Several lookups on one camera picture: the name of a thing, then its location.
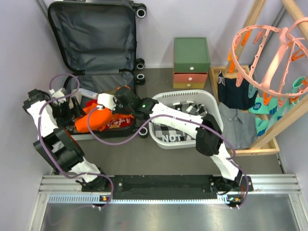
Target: pink drawer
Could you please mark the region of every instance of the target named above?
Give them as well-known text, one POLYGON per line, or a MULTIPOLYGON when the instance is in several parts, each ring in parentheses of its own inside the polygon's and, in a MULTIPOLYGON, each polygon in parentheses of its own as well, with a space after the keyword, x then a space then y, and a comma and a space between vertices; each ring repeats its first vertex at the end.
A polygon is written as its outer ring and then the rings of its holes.
POLYGON ((175 83, 200 83, 205 82, 207 78, 207 73, 204 74, 174 74, 173 82, 175 83))

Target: yellow drawer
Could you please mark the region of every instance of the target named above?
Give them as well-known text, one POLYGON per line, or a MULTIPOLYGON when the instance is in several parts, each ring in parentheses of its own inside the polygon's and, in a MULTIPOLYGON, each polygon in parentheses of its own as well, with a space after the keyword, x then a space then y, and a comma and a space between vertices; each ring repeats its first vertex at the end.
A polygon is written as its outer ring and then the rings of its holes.
POLYGON ((173 83, 174 89, 203 89, 203 83, 173 83))

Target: orange cloth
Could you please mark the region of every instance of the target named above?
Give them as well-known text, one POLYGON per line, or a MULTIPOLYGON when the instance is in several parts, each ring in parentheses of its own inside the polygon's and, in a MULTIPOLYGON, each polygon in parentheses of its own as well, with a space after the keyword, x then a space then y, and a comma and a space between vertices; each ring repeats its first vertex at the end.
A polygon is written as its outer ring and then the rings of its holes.
MULTIPOLYGON (((93 103, 91 106, 83 108, 83 111, 87 113, 87 115, 76 120, 75 126, 76 126, 77 131, 82 132, 82 133, 89 132, 89 129, 87 126, 88 116, 89 116, 89 113, 94 108, 96 108, 97 105, 98 105, 97 103, 93 103)), ((111 120, 120 119, 120 118, 126 119, 128 117, 133 118, 132 115, 112 114, 111 110, 109 110, 108 108, 104 108, 102 110, 96 110, 91 114, 90 128, 92 130, 97 129, 99 131, 103 131, 106 127, 106 124, 109 123, 111 120)))

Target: black suitcase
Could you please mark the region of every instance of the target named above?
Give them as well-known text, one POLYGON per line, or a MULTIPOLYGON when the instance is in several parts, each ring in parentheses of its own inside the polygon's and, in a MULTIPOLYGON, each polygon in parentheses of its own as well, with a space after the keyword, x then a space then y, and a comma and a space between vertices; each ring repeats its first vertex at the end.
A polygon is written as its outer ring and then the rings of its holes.
MULTIPOLYGON (((49 6, 48 19, 63 61, 78 76, 81 88, 102 93, 127 85, 136 92, 136 85, 145 83, 144 75, 134 76, 135 68, 144 68, 144 60, 136 59, 135 16, 144 18, 146 6, 130 0, 64 0, 49 6)), ((71 92, 76 87, 68 77, 64 88, 71 92)), ((88 100, 83 97, 81 105, 88 100)), ((104 138, 135 131, 134 119, 127 127, 96 133, 104 138)))

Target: metal table surface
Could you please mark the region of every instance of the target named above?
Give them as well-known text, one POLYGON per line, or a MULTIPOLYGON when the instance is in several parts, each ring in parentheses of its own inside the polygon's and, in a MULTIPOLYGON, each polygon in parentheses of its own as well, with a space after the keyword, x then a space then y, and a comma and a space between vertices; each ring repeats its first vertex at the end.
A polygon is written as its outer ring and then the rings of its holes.
POLYGON ((226 205, 109 205, 101 212, 48 204, 41 231, 298 231, 288 195, 249 195, 242 209, 226 205))

